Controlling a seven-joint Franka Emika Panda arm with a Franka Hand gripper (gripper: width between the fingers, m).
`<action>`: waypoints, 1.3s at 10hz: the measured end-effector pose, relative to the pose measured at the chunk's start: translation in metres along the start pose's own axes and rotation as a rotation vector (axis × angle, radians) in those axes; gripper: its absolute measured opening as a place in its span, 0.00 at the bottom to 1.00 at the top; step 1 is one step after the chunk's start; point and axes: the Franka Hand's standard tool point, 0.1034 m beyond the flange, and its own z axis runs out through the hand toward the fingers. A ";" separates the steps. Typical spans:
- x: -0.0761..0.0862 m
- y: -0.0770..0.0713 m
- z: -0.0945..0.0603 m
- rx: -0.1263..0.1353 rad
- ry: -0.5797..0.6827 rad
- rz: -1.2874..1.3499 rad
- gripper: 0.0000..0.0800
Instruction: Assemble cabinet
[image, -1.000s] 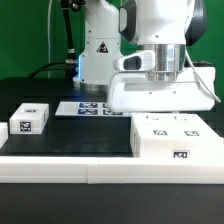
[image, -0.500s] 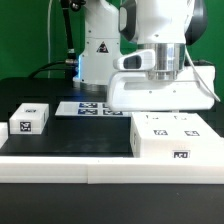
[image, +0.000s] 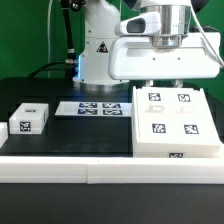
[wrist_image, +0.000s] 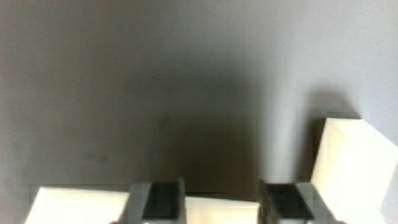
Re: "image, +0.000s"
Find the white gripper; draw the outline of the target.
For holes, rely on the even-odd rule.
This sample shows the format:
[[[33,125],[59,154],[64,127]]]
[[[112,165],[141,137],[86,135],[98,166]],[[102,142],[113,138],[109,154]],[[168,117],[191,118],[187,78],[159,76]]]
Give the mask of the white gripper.
[[[215,78],[220,64],[200,33],[190,33],[177,48],[155,48],[149,37],[121,37],[109,52],[108,73],[115,80],[174,79],[173,86],[182,88],[180,79]]]

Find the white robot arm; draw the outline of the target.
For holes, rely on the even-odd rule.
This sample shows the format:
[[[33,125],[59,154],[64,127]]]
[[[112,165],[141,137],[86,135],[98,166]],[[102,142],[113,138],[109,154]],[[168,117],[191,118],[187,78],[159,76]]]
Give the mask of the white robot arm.
[[[107,0],[60,0],[76,85],[214,78],[224,68],[220,33],[190,26],[208,0],[121,1],[138,14],[121,20]]]

